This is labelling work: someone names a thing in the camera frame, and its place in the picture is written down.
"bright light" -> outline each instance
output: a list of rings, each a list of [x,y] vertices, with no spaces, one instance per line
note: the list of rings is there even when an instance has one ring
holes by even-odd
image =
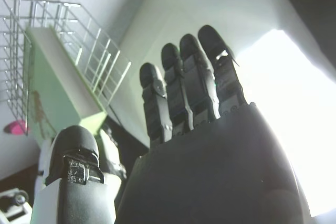
[[[336,84],[283,31],[270,31],[237,60],[245,97],[278,136],[311,215],[336,208]]]

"light green book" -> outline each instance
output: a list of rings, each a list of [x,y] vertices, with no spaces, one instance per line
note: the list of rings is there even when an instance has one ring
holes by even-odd
[[[25,70],[30,65],[28,126],[38,145],[71,125],[81,125],[96,134],[107,113],[54,29],[30,27],[27,34],[32,43],[31,61],[24,61]]]

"metal wire rack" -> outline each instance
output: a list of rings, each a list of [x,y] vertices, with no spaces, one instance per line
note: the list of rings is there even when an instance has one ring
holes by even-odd
[[[0,101],[14,117],[25,122],[27,134],[31,43],[26,28],[52,26],[93,93],[107,108],[121,85],[131,61],[80,4],[46,0],[0,0]]]

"brown stain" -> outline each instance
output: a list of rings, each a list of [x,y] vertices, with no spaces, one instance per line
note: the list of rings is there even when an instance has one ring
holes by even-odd
[[[38,123],[41,136],[43,139],[46,139],[43,122],[48,124],[48,126],[51,128],[54,134],[56,134],[56,131],[54,127],[52,126],[52,124],[50,123],[46,113],[43,110],[43,106],[40,100],[40,94],[37,92],[37,90],[33,91],[33,97],[34,97],[34,122]]]

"pink object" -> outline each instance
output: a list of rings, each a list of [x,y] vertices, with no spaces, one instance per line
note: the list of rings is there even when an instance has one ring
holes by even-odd
[[[15,121],[15,122],[9,124],[9,130],[13,135],[23,135],[23,134],[25,134],[25,131],[23,131],[22,129],[27,130],[26,129],[26,122],[23,121],[23,120]]]

